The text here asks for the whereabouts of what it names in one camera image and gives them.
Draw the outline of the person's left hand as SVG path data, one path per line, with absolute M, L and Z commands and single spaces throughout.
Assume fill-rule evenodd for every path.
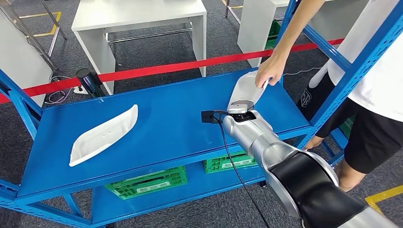
M 310 150 L 318 145 L 321 144 L 321 142 L 324 140 L 322 137 L 314 136 L 312 139 L 309 140 L 309 142 L 306 143 L 304 146 L 304 150 Z

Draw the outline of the person's right hand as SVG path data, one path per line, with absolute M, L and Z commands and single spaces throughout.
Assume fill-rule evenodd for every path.
M 273 53 L 266 61 L 260 64 L 255 78 L 257 88 L 264 85 L 274 86 L 282 77 L 289 54 Z

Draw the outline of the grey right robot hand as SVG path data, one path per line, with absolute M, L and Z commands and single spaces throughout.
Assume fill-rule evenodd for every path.
M 254 107 L 254 103 L 250 100 L 234 101 L 230 104 L 230 107 L 234 106 L 234 105 L 243 105 L 243 106 L 245 106 L 246 109 L 253 109 L 253 107 Z

